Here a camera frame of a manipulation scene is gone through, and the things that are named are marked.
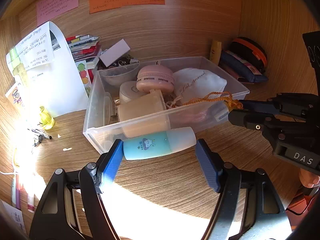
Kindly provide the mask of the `right hand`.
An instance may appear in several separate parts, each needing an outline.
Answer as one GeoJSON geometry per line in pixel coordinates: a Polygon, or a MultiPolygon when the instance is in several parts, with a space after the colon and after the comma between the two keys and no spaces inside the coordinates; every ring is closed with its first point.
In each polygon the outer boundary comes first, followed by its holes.
{"type": "Polygon", "coordinates": [[[301,184],[307,188],[313,188],[319,185],[319,176],[313,174],[307,170],[300,169],[299,171],[299,179],[301,184]]]}

